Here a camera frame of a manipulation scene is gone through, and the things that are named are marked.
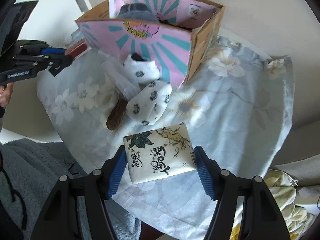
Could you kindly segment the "person's left hand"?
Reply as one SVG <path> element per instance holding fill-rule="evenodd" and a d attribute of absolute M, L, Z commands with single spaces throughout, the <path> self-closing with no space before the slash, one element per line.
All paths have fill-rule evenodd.
<path fill-rule="evenodd" d="M 14 83 L 8 83 L 5 86 L 0 86 L 0 104 L 1 107 L 7 107 L 10 103 L 13 93 Z"/>

